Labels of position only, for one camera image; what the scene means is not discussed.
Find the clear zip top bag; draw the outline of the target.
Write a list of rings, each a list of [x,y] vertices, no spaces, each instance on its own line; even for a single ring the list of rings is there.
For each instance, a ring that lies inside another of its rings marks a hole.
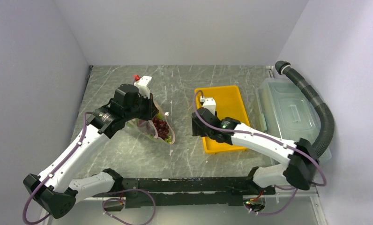
[[[126,125],[137,129],[141,134],[151,140],[174,144],[175,133],[168,122],[170,113],[165,112],[156,101],[154,101],[154,104],[158,112],[152,120],[133,119],[128,121]]]

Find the celery stalk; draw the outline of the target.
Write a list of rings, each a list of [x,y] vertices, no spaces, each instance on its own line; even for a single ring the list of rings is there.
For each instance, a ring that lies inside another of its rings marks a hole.
[[[162,142],[162,143],[167,143],[167,144],[174,143],[174,141],[172,140],[172,136],[169,134],[166,134],[165,138],[161,138],[158,135],[157,129],[152,122],[146,121],[138,125],[138,124],[135,124],[134,121],[129,121],[126,123],[126,125],[131,128],[136,129],[140,134],[146,136],[152,141]]]

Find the yellow plastic tray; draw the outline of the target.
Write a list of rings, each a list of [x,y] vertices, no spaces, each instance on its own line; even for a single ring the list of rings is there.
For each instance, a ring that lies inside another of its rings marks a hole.
[[[197,92],[202,90],[205,97],[214,98],[216,101],[216,112],[219,119],[231,117],[239,120],[246,125],[250,125],[250,121],[245,109],[245,105],[239,90],[236,85],[203,87],[196,88]],[[208,154],[216,154],[230,151],[246,151],[247,148],[237,145],[229,145],[227,143],[218,143],[208,137],[203,138],[203,149]]]

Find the dark red grape bunch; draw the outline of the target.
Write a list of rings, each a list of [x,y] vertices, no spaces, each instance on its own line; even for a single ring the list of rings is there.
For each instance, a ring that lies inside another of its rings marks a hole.
[[[157,116],[153,118],[154,127],[157,131],[158,137],[162,140],[169,142],[171,137],[169,135],[170,127],[167,125],[167,122]]]

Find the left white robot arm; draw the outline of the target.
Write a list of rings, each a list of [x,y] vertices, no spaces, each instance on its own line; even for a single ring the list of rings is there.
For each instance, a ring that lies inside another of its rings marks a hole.
[[[75,180],[74,176],[90,156],[133,119],[152,120],[158,113],[153,95],[146,84],[122,84],[104,106],[86,112],[83,127],[65,151],[38,175],[28,174],[23,184],[29,192],[22,219],[25,224],[31,201],[37,202],[50,216],[61,218],[85,198],[107,193],[116,197],[125,192],[123,177],[105,169],[92,177]]]

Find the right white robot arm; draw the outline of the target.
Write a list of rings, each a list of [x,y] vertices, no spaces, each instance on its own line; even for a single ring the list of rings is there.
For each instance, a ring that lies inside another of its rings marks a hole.
[[[256,195],[269,186],[289,185],[309,190],[318,171],[318,158],[308,140],[280,139],[259,132],[234,118],[219,119],[210,110],[199,108],[191,114],[192,135],[218,143],[254,150],[278,162],[270,167],[253,167],[246,176],[246,189]]]

